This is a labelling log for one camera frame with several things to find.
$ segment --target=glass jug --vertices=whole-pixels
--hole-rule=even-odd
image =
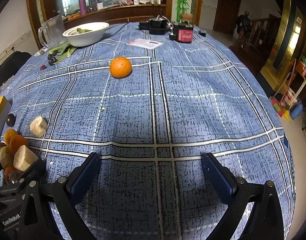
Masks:
[[[65,31],[62,16],[57,15],[46,22],[41,24],[42,27],[39,28],[38,35],[42,46],[46,48],[55,48],[59,45],[68,41],[66,37],[62,34]]]

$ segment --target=gold pillar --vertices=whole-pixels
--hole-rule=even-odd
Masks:
[[[283,15],[280,22],[278,34],[274,43],[274,47],[268,57],[268,60],[265,63],[265,66],[260,71],[260,73],[267,80],[271,88],[275,91],[282,85],[284,79],[289,73],[290,68],[292,68],[292,65],[289,63],[292,60],[294,49],[297,45],[301,29],[301,20],[303,19],[302,13],[299,11],[298,8],[296,8],[295,22],[291,33],[291,38],[288,42],[286,52],[283,55],[283,58],[278,68],[275,69],[273,67],[273,63],[276,59],[276,55],[280,49],[280,46],[282,44],[285,35],[285,31],[288,25],[290,10],[291,10],[291,0],[284,0]]]

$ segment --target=statue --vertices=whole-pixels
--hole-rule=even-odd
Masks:
[[[249,12],[245,11],[244,15],[240,15],[235,22],[235,28],[237,27],[238,35],[240,35],[240,32],[243,30],[245,38],[248,38],[252,31],[251,20],[248,18],[248,16]]]

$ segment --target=blue plastic bottle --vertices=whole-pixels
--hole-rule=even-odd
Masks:
[[[298,103],[293,110],[291,111],[291,118],[294,120],[297,116],[299,116],[303,112],[303,105]]]

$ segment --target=pink bottle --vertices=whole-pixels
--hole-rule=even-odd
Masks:
[[[85,2],[85,0],[78,0],[78,3],[79,3],[79,5],[80,5],[80,12],[81,12],[81,15],[87,14],[87,9],[86,9],[86,2]]]

